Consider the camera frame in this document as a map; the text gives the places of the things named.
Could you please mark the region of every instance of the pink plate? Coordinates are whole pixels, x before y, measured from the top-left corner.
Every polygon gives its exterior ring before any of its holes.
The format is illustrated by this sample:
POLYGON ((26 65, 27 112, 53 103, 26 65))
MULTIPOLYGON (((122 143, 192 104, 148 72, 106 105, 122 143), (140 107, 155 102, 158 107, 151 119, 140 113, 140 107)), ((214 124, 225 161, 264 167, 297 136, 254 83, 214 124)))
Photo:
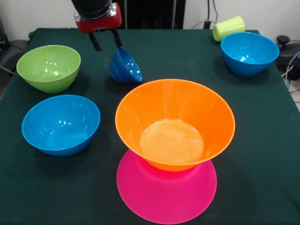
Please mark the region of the pink plate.
POLYGON ((124 203, 138 216, 158 224, 179 224, 203 213, 217 189, 211 161, 181 172, 159 170, 132 151, 117 172, 124 203))

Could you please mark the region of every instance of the tilted blue bowl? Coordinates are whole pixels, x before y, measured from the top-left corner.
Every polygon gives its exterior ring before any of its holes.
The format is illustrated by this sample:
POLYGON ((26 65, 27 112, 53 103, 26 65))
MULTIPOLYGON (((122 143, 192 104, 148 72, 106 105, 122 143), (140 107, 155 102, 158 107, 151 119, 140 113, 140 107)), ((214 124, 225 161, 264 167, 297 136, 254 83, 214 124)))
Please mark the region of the tilted blue bowl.
POLYGON ((115 53, 109 66, 112 77, 119 83, 140 83, 142 72, 136 61, 123 47, 115 53))

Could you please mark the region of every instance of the upside-down blue bowl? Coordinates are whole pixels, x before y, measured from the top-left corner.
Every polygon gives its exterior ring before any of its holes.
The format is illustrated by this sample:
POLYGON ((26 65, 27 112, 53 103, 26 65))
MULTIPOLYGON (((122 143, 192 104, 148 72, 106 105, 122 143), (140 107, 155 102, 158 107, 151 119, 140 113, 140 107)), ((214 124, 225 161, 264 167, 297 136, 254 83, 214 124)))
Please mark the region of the upside-down blue bowl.
POLYGON ((279 55, 279 49, 272 40, 248 32, 226 36, 221 42, 221 49, 230 70, 241 76, 258 74, 279 55))
POLYGON ((125 48, 118 48, 109 66, 112 77, 119 83, 140 83, 142 72, 125 48))
POLYGON ((28 111, 22 134, 43 153, 71 156, 90 143, 99 123, 100 111, 92 101, 77 95, 60 95, 28 111))

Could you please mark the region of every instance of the white wall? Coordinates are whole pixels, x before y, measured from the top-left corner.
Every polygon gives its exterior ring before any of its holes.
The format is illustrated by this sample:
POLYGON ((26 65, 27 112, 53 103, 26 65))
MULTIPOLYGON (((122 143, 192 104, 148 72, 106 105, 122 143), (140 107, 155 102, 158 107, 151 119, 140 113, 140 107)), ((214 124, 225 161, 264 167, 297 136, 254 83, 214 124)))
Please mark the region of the white wall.
POLYGON ((0 17, 10 41, 28 39, 38 27, 77 27, 71 0, 0 0, 0 17))
MULTIPOLYGON (((248 30, 259 30, 273 40, 280 34, 300 40, 300 0, 215 0, 215 3, 218 22, 240 15, 248 30)), ((215 18, 210 0, 210 19, 215 18)), ((207 0, 186 0, 184 29, 190 29, 205 19, 207 0)))
MULTIPOLYGON (((291 39, 300 40, 300 0, 215 2, 219 12, 218 21, 241 15, 246 29, 258 29, 272 39, 285 34, 291 39)), ((210 7, 210 18, 214 20, 212 3, 210 7)), ((0 17, 10 40, 28 39, 28 33, 38 27, 76 27, 74 11, 71 0, 0 0, 0 17)), ((190 29, 206 17, 206 0, 187 0, 185 29, 190 29)))

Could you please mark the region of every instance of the table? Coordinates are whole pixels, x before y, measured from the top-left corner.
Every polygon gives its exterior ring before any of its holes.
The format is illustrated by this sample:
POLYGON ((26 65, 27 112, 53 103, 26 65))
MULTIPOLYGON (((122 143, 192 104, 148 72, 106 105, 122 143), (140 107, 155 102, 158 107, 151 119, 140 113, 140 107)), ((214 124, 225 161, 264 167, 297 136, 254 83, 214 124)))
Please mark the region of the table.
MULTIPOLYGON (((236 133, 213 159, 217 192, 209 208, 187 224, 292 225, 300 214, 300 114, 275 65, 253 77, 233 75, 211 30, 120 30, 145 82, 183 78, 204 84, 231 106, 236 133)), ((1 224, 151 224, 121 200, 116 186, 119 161, 127 151, 114 125, 120 100, 136 85, 110 77, 115 53, 110 32, 97 33, 103 51, 77 29, 38 29, 29 50, 67 45, 81 57, 69 89, 94 101, 101 111, 91 144, 72 157, 51 157, 26 143, 26 112, 53 96, 14 75, 0 104, 1 224)))

